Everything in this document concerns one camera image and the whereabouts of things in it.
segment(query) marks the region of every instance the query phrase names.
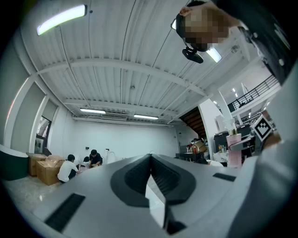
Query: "storage box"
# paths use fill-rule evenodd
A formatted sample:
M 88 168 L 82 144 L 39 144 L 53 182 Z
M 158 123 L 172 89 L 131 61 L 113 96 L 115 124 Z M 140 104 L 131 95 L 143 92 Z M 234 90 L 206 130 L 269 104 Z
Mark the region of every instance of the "storage box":
M 64 161 L 63 158 L 57 155 L 50 155 L 44 161 L 37 161 L 37 177 L 46 185 L 58 183 L 57 174 Z
M 202 141 L 198 141 L 198 142 L 194 143 L 191 148 L 194 148 L 194 147 L 196 147 L 198 152 L 204 152 L 207 150 L 207 147 L 204 145 L 204 143 Z
M 45 160 L 47 157 L 43 154 L 26 153 L 28 155 L 28 172 L 31 176 L 36 176 L 36 162 Z

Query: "black slot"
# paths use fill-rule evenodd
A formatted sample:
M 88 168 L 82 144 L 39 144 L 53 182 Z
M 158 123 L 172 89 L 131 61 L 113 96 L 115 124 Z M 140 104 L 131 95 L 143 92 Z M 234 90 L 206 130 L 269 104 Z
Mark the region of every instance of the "black slot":
M 56 231 L 62 232 L 84 199 L 85 196 L 71 194 L 45 223 Z
M 230 182 L 234 182 L 234 180 L 236 179 L 235 176 L 231 176 L 231 175 L 227 175 L 227 174 L 223 174 L 223 173 L 215 173 L 213 176 L 216 178 L 219 178 L 219 179 L 221 178 L 221 179 L 230 181 Z

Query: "wall light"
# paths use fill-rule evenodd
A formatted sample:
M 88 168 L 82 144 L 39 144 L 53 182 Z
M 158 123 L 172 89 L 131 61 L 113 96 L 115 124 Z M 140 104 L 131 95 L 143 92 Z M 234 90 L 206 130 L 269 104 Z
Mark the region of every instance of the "wall light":
M 174 19 L 173 22 L 171 23 L 171 28 L 176 30 L 176 19 Z
M 49 20 L 42 23 L 40 26 L 37 27 L 37 34 L 41 35 L 45 33 L 47 30 L 63 23 L 68 20 L 78 18 L 85 16 L 87 13 L 87 6 L 86 5 L 79 5 L 76 7 L 73 7 L 69 10 L 66 10 L 62 13 L 59 13 L 58 15 L 55 15 L 54 17 L 50 18 Z
M 208 55 L 212 57 L 212 59 L 218 63 L 221 59 L 222 56 L 218 53 L 218 51 L 215 48 L 211 48 L 210 50 L 206 51 Z
M 99 114 L 106 114 L 103 110 L 96 110 L 96 109 L 87 109 L 87 108 L 80 108 L 82 112 L 91 112 L 91 113 L 99 113 Z
M 144 115 L 138 115 L 138 114 L 135 114 L 134 117 L 146 118 L 146 119 L 153 119 L 153 120 L 157 120 L 158 119 L 158 117 L 144 116 Z

